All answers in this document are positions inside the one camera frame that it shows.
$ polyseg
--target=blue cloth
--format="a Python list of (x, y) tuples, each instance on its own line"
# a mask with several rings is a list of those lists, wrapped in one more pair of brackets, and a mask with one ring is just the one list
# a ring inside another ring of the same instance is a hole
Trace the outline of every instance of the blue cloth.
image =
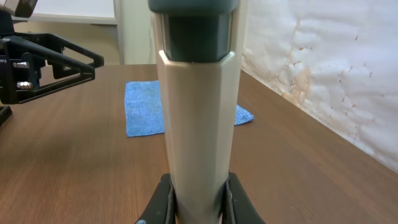
[[(159, 81), (127, 82), (124, 95), (126, 132), (128, 137), (164, 133)], [(254, 116), (236, 106), (235, 125), (244, 124)]]

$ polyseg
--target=wooden table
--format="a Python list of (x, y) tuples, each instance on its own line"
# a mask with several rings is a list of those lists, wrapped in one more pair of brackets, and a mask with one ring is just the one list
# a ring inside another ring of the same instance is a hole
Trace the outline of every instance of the wooden table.
[[(124, 86), (153, 65), (25, 105), (0, 127), (0, 223), (134, 223), (163, 173), (163, 134), (127, 138)], [(268, 224), (398, 223), (398, 175), (242, 73), (231, 170)]]

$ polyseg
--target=screw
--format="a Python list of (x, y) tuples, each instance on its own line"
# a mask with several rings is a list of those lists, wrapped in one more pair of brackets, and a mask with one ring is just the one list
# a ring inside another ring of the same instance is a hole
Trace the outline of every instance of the screw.
[(18, 63), (12, 63), (12, 66), (14, 68), (29, 68), (29, 63), (28, 62), (18, 62)]
[(17, 82), (17, 88), (21, 90), (30, 90), (32, 89), (33, 84), (31, 82)]

